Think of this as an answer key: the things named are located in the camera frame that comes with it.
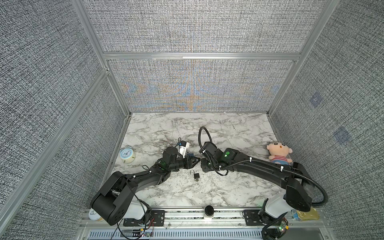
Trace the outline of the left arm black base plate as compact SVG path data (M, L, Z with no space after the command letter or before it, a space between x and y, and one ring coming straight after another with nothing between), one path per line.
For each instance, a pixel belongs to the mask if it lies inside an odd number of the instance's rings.
M124 227L144 227L154 226L163 227L165 221L165 211L155 210L151 211L150 214L145 214L140 220L124 218Z

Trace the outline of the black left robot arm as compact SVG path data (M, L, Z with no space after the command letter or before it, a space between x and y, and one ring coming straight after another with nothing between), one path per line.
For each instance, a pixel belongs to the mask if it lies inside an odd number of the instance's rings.
M136 174L114 172L92 198L90 207L113 226L124 217L136 192L160 185L172 172L192 169L200 160L195 156L183 156L176 147L168 147L163 151L162 158L146 171Z

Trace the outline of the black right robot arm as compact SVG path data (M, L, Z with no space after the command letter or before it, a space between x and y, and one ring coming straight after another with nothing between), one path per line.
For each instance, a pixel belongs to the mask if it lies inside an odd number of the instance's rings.
M253 158L238 150L227 148L221 151L211 142L205 142L200 149L204 172L229 171L250 174L267 180L286 190L283 199L299 211L308 212L313 206L314 182L303 165L273 164Z

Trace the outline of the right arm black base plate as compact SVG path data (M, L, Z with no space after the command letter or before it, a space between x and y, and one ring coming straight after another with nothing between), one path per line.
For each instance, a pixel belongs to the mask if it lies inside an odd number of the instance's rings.
M243 210L242 216L246 222L246 226L266 226L275 220L268 214L260 214L260 209Z

